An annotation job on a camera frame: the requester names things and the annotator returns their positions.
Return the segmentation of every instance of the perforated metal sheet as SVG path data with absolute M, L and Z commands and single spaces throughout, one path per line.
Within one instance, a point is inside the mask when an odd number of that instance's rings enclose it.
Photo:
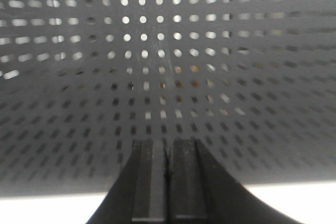
M 0 194 L 107 190 L 148 138 L 335 178 L 335 32 L 335 0 L 0 0 Z

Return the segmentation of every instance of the white surface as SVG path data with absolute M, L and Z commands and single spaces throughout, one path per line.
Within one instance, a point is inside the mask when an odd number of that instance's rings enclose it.
M 335 224 L 336 182 L 248 185 L 250 192 L 305 224 Z M 85 224 L 105 194 L 0 199 L 1 224 Z

